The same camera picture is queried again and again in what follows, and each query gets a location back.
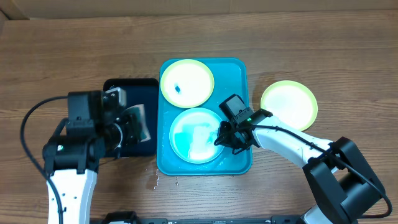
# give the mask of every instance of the black container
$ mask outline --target black container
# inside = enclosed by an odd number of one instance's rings
[[[112,78],[104,83],[104,91],[120,87],[126,91],[127,106],[143,104],[145,107],[146,124],[151,139],[134,146],[121,149],[121,157],[152,156],[157,147],[157,107],[159,100],[159,82],[155,78]],[[106,157],[114,157],[110,152]]]

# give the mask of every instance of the wooden table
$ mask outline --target wooden table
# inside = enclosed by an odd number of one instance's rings
[[[158,78],[167,59],[195,57],[240,58],[255,110],[271,83],[308,86],[319,114],[307,133],[353,139],[398,208],[398,11],[6,21],[0,37],[0,223],[47,222],[47,186],[19,142],[28,109],[69,91],[99,90],[109,78]],[[66,115],[64,101],[32,115],[26,135],[36,158]],[[140,217],[269,217],[304,213],[314,203],[298,167],[254,149],[249,172],[234,177],[169,177],[157,170],[155,157],[109,162],[99,170],[91,217],[116,210]],[[385,209],[379,202],[370,213]],[[398,213],[360,221],[376,222],[397,223]]]

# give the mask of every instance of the wire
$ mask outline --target wire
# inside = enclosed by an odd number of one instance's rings
[[[25,150],[25,153],[27,157],[32,161],[33,165],[37,168],[37,170],[42,174],[42,176],[46,179],[46,181],[49,183],[51,186],[51,189],[54,193],[55,199],[57,201],[57,206],[58,206],[58,217],[59,217],[59,224],[63,224],[63,208],[61,204],[61,198],[59,196],[58,190],[55,187],[54,183],[50,179],[50,177],[45,173],[44,169],[40,166],[40,164],[37,162],[37,160],[33,157],[32,153],[30,152],[29,148],[27,147],[26,141],[25,141],[25,125],[27,122],[27,119],[29,116],[35,111],[38,107],[42,106],[45,103],[48,103],[53,100],[61,100],[61,99],[67,99],[67,96],[56,96],[52,97],[46,100],[41,101],[40,103],[37,103],[32,109],[29,110],[29,112],[25,115],[24,119],[22,120],[21,124],[21,131],[20,131],[20,139],[21,139],[21,144],[22,147]]]
[[[345,163],[344,161],[342,161],[340,158],[336,157],[335,155],[333,155],[332,153],[328,152],[327,150],[324,150],[322,148],[320,148],[319,146],[316,146],[313,142],[310,142],[306,139],[304,139],[303,137],[299,136],[298,134],[295,134],[291,131],[289,131],[288,129],[284,129],[284,128],[280,128],[278,126],[266,126],[266,125],[252,125],[250,127],[240,127],[240,128],[236,128],[232,131],[229,131],[227,133],[224,133],[220,136],[218,136],[218,138],[215,141],[215,145],[219,145],[221,144],[221,142],[223,142],[227,136],[230,136],[231,134],[234,134],[237,131],[243,131],[243,130],[254,130],[256,128],[266,128],[266,129],[273,129],[273,130],[277,130],[277,131],[282,131],[285,132],[295,138],[297,138],[298,140],[304,142],[305,144],[311,146],[312,148],[325,153],[326,155],[328,155],[330,158],[332,158],[336,163],[338,163],[339,165],[346,167],[351,173],[353,173],[354,175],[356,175],[357,177],[359,177],[360,179],[364,180],[366,183],[368,183],[372,188],[374,188],[379,195],[386,201],[387,203],[387,211],[383,214],[378,214],[378,215],[363,215],[360,218],[385,218],[387,216],[389,216],[392,213],[392,204],[390,199],[387,197],[387,195],[385,193],[383,193],[379,188],[377,188],[368,178],[366,178],[365,176],[363,176],[362,174],[360,174],[358,171],[356,171],[354,168],[352,168],[350,165],[348,165],[347,163]]]
[[[58,124],[58,126],[55,128],[54,133],[52,134],[52,136],[59,136],[63,130],[63,128],[65,127],[65,125],[67,124],[67,122],[69,121],[68,118],[63,118],[60,123]]]

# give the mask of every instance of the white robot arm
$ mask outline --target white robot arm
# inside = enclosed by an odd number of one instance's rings
[[[63,222],[66,224],[89,224],[90,206],[97,173],[86,169],[77,174],[76,169],[57,170],[51,180],[60,194],[63,209]],[[59,224],[58,206],[54,192],[49,188],[49,224]]]
[[[303,169],[317,201],[302,216],[303,223],[351,224],[359,218],[386,217],[392,212],[383,185],[349,139],[342,137],[332,142],[307,135],[266,110],[254,113],[238,95],[222,102],[220,109],[228,122],[220,124],[216,145],[232,147],[233,154],[255,145],[272,150]],[[333,173],[345,168],[349,173],[337,181]],[[364,216],[380,198],[387,202],[389,210],[380,216]]]

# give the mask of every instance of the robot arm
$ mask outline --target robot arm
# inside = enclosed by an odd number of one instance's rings
[[[389,203],[380,180],[349,139],[332,142],[294,130],[266,110],[254,113],[237,95],[222,102],[220,109],[229,121],[221,123],[216,145],[232,147],[233,154],[251,145],[263,147],[303,169],[317,202],[302,216],[303,223],[357,223],[381,197]],[[349,173],[337,181],[333,173],[344,168]],[[391,210],[389,203],[386,214]]]
[[[120,88],[68,94],[68,119],[43,148],[44,171],[60,196],[63,223],[89,224],[100,159],[142,140],[138,115],[122,113],[125,106],[126,94]],[[64,126],[67,134],[60,135]],[[58,224],[57,200],[47,185],[49,224]]]

